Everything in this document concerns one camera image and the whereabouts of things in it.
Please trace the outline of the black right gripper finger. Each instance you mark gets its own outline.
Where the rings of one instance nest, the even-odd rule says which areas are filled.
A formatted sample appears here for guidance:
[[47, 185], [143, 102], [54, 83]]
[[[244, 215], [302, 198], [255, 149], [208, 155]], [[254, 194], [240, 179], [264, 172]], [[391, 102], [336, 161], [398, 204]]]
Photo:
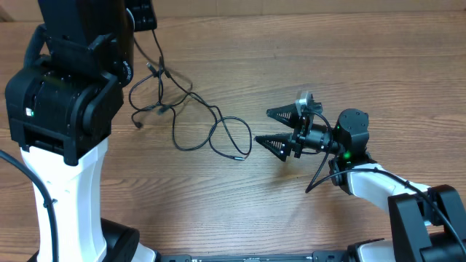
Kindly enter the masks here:
[[275, 135], [258, 135], [254, 138], [255, 142], [262, 145], [265, 149], [272, 152], [279, 160], [285, 162], [291, 155], [292, 134], [279, 133]]
[[295, 104], [267, 109], [266, 115], [288, 127], [296, 127], [300, 120]]

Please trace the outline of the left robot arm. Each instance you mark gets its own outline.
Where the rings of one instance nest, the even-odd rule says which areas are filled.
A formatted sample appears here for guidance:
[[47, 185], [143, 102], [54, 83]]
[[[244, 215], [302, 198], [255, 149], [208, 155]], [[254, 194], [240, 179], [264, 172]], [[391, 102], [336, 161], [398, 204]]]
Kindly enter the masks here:
[[112, 120], [134, 76], [134, 35], [157, 27], [150, 1], [41, 0], [43, 22], [5, 90], [15, 166], [33, 184], [33, 261], [148, 261], [137, 229], [102, 218]]

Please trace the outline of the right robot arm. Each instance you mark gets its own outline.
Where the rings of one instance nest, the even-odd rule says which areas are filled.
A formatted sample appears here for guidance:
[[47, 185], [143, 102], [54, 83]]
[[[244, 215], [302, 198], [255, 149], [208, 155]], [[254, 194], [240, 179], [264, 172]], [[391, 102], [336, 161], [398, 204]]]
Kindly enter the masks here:
[[310, 192], [327, 180], [347, 194], [364, 199], [390, 218], [391, 239], [349, 245], [342, 261], [464, 261], [465, 207], [450, 185], [427, 186], [395, 175], [367, 150], [368, 114], [349, 108], [335, 126], [316, 124], [322, 106], [288, 105], [271, 108], [267, 116], [293, 129], [292, 133], [261, 135], [256, 142], [278, 159], [325, 154], [330, 172], [314, 176]]

